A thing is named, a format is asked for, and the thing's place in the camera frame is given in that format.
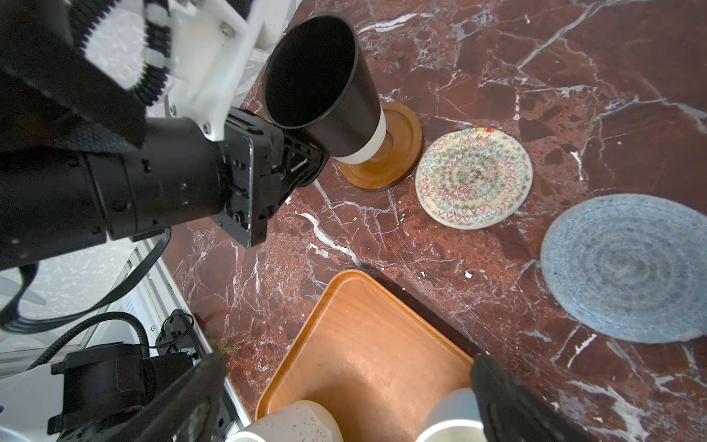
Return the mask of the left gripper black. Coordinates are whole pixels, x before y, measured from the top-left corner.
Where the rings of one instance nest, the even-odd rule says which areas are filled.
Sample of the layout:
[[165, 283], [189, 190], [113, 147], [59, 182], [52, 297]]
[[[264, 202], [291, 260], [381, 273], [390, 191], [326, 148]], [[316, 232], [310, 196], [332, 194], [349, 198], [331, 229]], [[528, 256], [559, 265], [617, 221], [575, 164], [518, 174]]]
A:
[[226, 116], [215, 143], [217, 183], [213, 219], [236, 243], [252, 248], [287, 198], [318, 179], [330, 155], [250, 110]]

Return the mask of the blue grey woven coaster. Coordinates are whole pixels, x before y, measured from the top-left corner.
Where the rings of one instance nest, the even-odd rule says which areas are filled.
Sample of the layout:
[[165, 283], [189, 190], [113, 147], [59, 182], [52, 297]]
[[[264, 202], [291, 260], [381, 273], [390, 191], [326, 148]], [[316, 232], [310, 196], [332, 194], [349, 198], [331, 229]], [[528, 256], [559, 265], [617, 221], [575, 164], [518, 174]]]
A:
[[541, 272], [578, 322], [639, 344], [706, 333], [706, 216], [646, 194], [600, 196], [549, 227]]

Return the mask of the black mug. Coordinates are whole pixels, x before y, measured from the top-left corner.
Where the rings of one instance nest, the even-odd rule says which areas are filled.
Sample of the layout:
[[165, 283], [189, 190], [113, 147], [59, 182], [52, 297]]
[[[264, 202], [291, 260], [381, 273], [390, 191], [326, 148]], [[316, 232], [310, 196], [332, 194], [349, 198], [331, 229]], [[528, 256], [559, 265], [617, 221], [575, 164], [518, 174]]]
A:
[[349, 165], [373, 158], [387, 130], [357, 33], [333, 13], [307, 18], [276, 44], [265, 67], [263, 108], [281, 129]]

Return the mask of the cream woven zigzag coaster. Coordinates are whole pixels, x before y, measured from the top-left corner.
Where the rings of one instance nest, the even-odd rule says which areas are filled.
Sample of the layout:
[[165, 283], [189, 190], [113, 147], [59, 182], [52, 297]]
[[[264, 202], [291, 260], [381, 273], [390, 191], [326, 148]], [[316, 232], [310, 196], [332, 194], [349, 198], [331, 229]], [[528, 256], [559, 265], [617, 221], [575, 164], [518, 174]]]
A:
[[486, 127], [444, 134], [425, 151], [415, 173], [425, 213], [460, 230], [489, 228], [507, 219], [524, 204], [532, 182], [523, 145]]

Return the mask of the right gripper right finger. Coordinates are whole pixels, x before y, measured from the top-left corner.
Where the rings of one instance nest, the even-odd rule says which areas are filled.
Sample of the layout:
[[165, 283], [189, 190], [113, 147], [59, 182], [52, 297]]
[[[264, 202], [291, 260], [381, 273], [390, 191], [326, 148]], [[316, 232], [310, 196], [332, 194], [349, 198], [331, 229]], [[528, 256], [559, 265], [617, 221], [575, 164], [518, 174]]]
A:
[[534, 395], [489, 355], [478, 355], [471, 368], [483, 430], [489, 441], [593, 441]]

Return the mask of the brown wooden coaster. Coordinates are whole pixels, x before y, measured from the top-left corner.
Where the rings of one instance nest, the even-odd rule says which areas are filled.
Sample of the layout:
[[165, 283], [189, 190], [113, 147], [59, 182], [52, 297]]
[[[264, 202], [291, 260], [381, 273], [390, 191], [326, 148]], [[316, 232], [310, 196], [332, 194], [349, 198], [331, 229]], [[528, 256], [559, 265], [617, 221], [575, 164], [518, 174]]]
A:
[[387, 129], [379, 151], [358, 165], [339, 162], [342, 174], [353, 186], [366, 191], [394, 187], [414, 170], [423, 152], [423, 134], [417, 115], [401, 103], [384, 103]]

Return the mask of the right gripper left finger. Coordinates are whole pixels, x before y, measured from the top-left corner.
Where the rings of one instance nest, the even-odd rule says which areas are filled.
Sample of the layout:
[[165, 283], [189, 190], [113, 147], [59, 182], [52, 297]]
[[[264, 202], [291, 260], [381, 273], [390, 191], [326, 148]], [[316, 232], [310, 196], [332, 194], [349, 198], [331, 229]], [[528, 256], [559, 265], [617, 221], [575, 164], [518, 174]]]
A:
[[226, 364], [208, 355], [144, 410], [97, 441], [210, 441], [217, 427]]

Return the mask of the white and blue mug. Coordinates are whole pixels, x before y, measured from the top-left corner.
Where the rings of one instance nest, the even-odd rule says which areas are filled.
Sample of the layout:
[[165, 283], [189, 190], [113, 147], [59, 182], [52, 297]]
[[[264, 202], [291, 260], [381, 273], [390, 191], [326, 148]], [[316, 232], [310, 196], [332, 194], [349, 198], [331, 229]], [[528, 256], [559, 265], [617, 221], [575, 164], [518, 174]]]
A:
[[447, 394], [430, 412], [416, 442], [486, 442], [484, 424], [471, 388]]

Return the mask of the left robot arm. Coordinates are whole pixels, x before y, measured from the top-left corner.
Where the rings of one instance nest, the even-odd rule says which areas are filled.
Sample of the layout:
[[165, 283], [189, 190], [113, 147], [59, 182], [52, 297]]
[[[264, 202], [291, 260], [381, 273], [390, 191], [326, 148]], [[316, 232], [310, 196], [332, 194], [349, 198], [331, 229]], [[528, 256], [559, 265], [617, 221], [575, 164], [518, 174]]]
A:
[[[21, 286], [1, 311], [7, 333], [66, 327], [26, 371], [1, 381], [5, 441], [212, 441], [221, 435], [226, 366], [193, 362], [177, 343], [152, 357], [135, 316], [108, 305], [131, 292], [167, 248], [174, 226], [213, 217], [246, 248], [329, 154], [278, 122], [232, 110], [223, 123], [147, 119], [151, 84], [128, 91], [79, 53], [104, 1], [1, 5], [3, 125], [22, 137], [1, 150], [1, 266]], [[47, 258], [107, 239], [157, 237], [97, 304], [33, 320], [18, 307]]]

